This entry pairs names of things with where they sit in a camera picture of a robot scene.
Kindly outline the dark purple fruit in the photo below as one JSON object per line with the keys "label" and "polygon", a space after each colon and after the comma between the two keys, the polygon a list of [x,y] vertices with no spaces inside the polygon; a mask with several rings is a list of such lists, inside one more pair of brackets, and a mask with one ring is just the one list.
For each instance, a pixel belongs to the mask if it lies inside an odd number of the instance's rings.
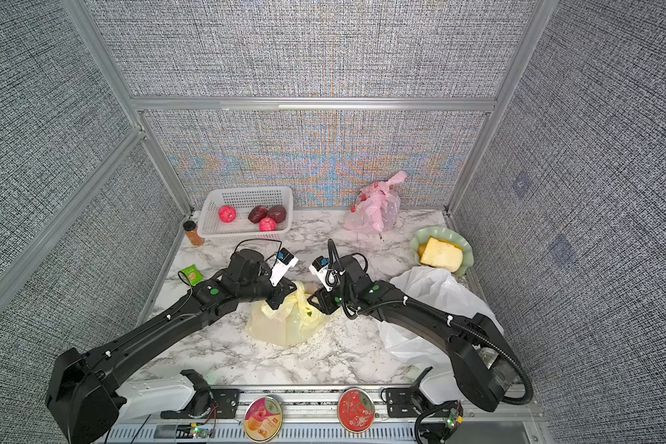
{"label": "dark purple fruit", "polygon": [[273,219],[277,224],[281,224],[287,219],[288,212],[283,205],[274,205],[268,209],[266,216]]}
{"label": "dark purple fruit", "polygon": [[257,205],[252,209],[248,216],[248,220],[253,224],[259,224],[262,219],[268,216],[268,208],[264,205]]}

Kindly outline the pink wrinkled fruit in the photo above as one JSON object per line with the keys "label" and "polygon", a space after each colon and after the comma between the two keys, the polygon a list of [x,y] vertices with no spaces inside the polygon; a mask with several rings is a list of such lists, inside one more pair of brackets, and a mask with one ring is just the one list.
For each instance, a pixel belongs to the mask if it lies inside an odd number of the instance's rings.
{"label": "pink wrinkled fruit", "polygon": [[222,205],[218,209],[218,218],[222,223],[229,224],[237,219],[237,210],[230,205]]}
{"label": "pink wrinkled fruit", "polygon": [[277,221],[274,218],[262,218],[259,222],[259,231],[270,232],[278,229]]}

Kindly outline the yellow plastic bag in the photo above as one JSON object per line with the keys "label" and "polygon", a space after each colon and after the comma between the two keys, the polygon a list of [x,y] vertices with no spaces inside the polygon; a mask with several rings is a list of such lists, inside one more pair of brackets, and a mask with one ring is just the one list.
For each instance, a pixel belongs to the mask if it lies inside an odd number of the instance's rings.
{"label": "yellow plastic bag", "polygon": [[308,303],[310,296],[301,281],[296,290],[273,310],[266,302],[252,304],[247,332],[254,340],[280,347],[292,347],[316,335],[327,322],[327,316]]}

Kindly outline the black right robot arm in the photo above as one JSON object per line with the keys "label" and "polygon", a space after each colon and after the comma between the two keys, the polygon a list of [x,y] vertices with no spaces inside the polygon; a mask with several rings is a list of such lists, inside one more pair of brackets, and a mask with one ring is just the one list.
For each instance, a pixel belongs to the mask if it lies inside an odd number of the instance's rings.
{"label": "black right robot arm", "polygon": [[310,266],[322,287],[308,298],[325,315],[371,316],[402,327],[444,352],[457,388],[476,407],[494,412],[500,403],[525,405],[534,398],[531,378],[494,322],[484,314],[450,314],[373,281],[354,255],[320,256]]}

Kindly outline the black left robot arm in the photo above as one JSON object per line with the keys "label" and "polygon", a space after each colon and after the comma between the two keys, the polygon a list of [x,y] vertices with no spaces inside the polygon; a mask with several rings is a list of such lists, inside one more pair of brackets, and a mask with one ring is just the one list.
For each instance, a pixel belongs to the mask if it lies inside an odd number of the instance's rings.
{"label": "black left robot arm", "polygon": [[273,310],[296,291],[285,275],[298,262],[280,249],[273,265],[262,253],[241,249],[229,265],[203,279],[162,313],[123,336],[90,351],[70,348],[54,362],[46,408],[70,443],[92,443],[126,410],[118,389],[131,375],[180,340],[237,310],[264,301]]}

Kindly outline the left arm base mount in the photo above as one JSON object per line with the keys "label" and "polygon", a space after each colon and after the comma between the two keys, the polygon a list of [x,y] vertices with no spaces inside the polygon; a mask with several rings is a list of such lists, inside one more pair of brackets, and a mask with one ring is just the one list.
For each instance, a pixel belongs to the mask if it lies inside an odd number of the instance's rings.
{"label": "left arm base mount", "polygon": [[182,370],[181,375],[188,381],[186,387],[193,389],[194,394],[181,409],[161,412],[161,419],[208,421],[235,418],[241,397],[238,388],[212,388],[205,378],[193,369]]}

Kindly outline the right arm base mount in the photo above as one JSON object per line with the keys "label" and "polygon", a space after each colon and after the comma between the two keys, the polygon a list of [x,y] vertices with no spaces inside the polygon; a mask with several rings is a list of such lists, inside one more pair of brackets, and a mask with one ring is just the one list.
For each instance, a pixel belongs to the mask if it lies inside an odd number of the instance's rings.
{"label": "right arm base mount", "polygon": [[421,383],[432,369],[432,366],[427,367],[409,387],[386,387],[380,391],[388,417],[416,420],[413,425],[416,443],[447,443],[464,421],[460,401],[435,404],[423,394]]}

